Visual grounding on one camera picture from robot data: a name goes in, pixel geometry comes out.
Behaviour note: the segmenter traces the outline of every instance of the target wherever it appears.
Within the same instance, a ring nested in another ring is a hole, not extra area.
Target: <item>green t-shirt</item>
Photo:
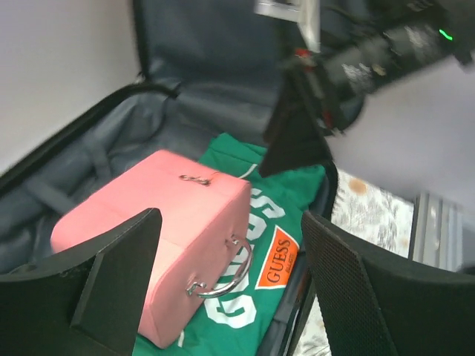
[[[325,175],[323,167],[315,166],[262,178],[257,165],[265,152],[265,148],[222,134],[200,159],[204,165],[252,183],[246,237],[254,262],[249,275],[227,295],[205,300],[170,347],[158,349],[138,337],[133,356],[255,355],[297,257],[302,214],[315,199]],[[245,254],[246,250],[241,249],[218,281],[221,286],[231,280]]]

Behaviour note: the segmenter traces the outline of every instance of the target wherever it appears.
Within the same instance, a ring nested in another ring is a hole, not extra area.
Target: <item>pink handbag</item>
[[[60,252],[147,208],[160,209],[162,231],[139,333],[165,348],[177,339],[203,298],[231,291],[248,272],[250,195],[245,180],[158,151],[61,218],[51,244]],[[241,246],[248,251],[247,260],[233,281],[210,290]]]

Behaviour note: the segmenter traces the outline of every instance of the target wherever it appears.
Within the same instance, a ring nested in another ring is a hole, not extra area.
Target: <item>orange label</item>
[[[294,268],[299,248],[292,236],[275,226],[274,237],[255,288],[285,288]]]

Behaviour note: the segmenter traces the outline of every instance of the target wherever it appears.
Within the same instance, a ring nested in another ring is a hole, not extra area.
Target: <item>green light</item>
[[[439,32],[449,41],[453,41],[453,37],[449,36],[444,30],[439,30]]]

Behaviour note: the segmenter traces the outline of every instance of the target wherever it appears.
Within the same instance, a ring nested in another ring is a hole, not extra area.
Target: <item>gray wall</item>
[[[407,199],[429,189],[475,211],[475,71],[449,60],[393,85],[330,144],[352,174]]]
[[[138,73],[128,0],[0,1],[0,173]]]

